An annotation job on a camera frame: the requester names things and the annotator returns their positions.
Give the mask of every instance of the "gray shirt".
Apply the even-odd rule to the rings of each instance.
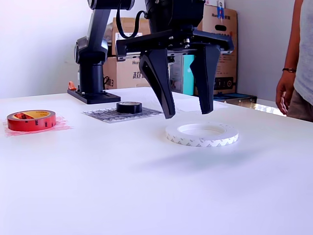
[[[303,1],[300,37],[300,54],[294,88],[313,105],[313,0]]]

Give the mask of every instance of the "tape roll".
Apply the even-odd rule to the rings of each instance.
[[[138,114],[142,112],[142,103],[119,102],[116,104],[116,111],[122,114]]]
[[[41,131],[56,125],[55,112],[49,110],[28,110],[10,114],[8,128],[13,131]]]
[[[234,127],[215,122],[181,123],[168,126],[166,138],[186,146],[219,147],[236,142],[239,133]]]

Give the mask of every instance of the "person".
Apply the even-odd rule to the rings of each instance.
[[[291,36],[276,89],[279,110],[313,122],[313,0],[295,0]]]

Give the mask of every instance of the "white double-sided tape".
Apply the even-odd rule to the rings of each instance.
[[[219,147],[232,144],[239,138],[237,129],[215,123],[178,123],[166,128],[171,142],[193,147]]]

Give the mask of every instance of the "black tape roll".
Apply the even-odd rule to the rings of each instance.
[[[142,103],[119,102],[116,104],[116,111],[122,114],[138,114],[142,112]]]

